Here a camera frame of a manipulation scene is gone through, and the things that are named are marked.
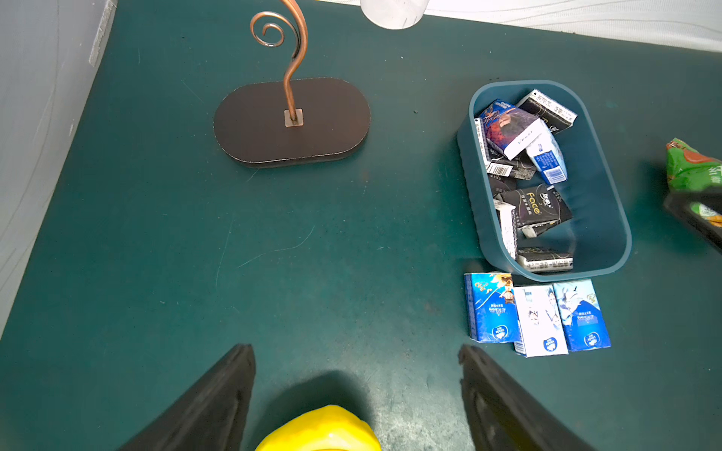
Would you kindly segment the dark blue tissue pack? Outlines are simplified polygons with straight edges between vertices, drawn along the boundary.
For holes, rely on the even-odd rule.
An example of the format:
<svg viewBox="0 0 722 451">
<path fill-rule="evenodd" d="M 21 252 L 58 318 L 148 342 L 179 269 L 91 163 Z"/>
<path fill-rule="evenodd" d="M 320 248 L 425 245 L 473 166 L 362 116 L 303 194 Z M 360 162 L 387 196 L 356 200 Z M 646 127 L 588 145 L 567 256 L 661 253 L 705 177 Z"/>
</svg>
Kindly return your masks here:
<svg viewBox="0 0 722 451">
<path fill-rule="evenodd" d="M 506 344 L 520 339 L 511 274 L 467 272 L 464 275 L 464 289 L 472 340 Z"/>
</svg>

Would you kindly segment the white blue tissue pack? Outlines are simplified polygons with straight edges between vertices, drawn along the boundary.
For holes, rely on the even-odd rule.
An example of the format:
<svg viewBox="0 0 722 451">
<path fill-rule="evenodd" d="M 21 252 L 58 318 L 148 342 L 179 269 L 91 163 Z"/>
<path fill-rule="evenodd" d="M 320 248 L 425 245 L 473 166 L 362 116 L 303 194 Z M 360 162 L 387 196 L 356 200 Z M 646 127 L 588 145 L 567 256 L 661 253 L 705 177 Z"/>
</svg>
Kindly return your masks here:
<svg viewBox="0 0 722 451">
<path fill-rule="evenodd" d="M 553 286 L 515 287 L 513 293 L 520 330 L 515 351 L 526 358 L 568 355 Z"/>
</svg>

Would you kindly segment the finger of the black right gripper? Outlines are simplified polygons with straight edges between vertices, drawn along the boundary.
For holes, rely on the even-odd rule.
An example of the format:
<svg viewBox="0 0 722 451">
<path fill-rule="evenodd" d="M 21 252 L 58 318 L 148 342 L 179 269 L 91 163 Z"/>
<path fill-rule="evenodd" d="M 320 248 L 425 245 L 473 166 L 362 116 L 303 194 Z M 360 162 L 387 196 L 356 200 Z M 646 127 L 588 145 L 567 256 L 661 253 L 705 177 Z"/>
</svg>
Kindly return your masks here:
<svg viewBox="0 0 722 451">
<path fill-rule="evenodd" d="M 711 220 L 704 219 L 694 212 L 692 206 L 701 204 L 721 212 L 721 191 L 703 190 L 701 192 L 670 192 L 664 201 L 665 209 L 689 229 L 695 231 L 708 244 L 711 244 L 718 253 L 721 252 L 721 227 L 717 227 Z"/>
</svg>

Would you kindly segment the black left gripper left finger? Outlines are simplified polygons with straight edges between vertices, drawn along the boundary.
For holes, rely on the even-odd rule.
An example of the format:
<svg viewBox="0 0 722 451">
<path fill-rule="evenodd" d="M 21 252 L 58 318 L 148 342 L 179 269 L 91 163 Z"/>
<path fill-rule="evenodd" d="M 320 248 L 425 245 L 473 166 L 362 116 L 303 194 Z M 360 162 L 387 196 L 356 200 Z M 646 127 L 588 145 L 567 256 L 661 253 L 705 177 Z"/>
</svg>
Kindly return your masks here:
<svg viewBox="0 0 722 451">
<path fill-rule="evenodd" d="M 238 450 L 256 377 L 253 347 L 232 347 L 122 450 Z"/>
</svg>

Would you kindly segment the light blue tissue pack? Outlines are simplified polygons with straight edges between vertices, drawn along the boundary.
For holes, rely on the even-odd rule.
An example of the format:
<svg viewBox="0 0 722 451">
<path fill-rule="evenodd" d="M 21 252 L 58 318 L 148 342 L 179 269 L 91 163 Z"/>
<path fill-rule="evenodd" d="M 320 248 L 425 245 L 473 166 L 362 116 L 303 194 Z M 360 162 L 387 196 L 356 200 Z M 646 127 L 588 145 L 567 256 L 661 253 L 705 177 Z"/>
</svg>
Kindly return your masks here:
<svg viewBox="0 0 722 451">
<path fill-rule="evenodd" d="M 592 280 L 554 283 L 553 289 L 569 351 L 610 348 L 610 336 Z"/>
<path fill-rule="evenodd" d="M 556 139 L 550 133 L 541 133 L 526 147 L 526 155 L 548 185 L 568 180 L 568 171 Z"/>
</svg>

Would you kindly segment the red blue tissue pack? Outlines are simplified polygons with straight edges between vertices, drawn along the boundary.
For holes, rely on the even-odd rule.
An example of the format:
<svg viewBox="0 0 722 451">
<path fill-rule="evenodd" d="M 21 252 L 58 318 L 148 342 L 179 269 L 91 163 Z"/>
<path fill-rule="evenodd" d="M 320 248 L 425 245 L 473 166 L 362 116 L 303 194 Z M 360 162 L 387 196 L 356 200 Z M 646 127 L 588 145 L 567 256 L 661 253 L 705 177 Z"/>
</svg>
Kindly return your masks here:
<svg viewBox="0 0 722 451">
<path fill-rule="evenodd" d="M 534 140 L 548 132 L 541 118 L 506 101 L 495 100 L 479 114 L 479 118 L 487 142 L 507 160 L 514 160 Z"/>
</svg>

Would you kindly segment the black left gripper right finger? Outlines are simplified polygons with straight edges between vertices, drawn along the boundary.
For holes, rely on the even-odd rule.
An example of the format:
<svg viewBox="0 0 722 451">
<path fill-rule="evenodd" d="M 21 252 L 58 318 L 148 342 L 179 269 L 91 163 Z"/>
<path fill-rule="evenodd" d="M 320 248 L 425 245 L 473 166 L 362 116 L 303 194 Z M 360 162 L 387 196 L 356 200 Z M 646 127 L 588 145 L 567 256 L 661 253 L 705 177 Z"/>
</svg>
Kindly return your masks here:
<svg viewBox="0 0 722 451">
<path fill-rule="evenodd" d="M 590 450 L 483 349 L 458 354 L 464 411 L 477 450 Z"/>
</svg>

